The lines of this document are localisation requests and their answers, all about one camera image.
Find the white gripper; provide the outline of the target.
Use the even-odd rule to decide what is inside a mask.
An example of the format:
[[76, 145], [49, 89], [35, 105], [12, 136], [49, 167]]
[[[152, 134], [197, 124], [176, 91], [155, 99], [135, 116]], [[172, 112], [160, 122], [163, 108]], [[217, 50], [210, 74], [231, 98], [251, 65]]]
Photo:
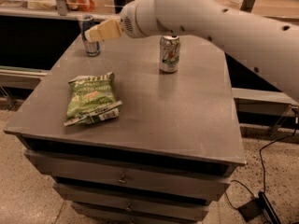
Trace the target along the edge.
[[97, 42], [120, 38], [123, 31], [131, 38], [162, 33], [156, 18], [155, 0], [135, 0], [128, 3], [122, 8], [120, 18], [121, 20], [109, 19], [94, 25], [84, 32], [85, 38], [89, 42]]

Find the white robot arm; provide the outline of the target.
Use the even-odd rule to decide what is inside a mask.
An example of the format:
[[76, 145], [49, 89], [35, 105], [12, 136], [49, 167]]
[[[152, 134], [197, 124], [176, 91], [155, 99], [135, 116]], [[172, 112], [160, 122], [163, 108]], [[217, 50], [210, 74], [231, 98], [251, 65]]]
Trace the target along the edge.
[[118, 18], [84, 33], [90, 42], [195, 35], [211, 42], [299, 101], [299, 26], [225, 7], [214, 0], [135, 0]]

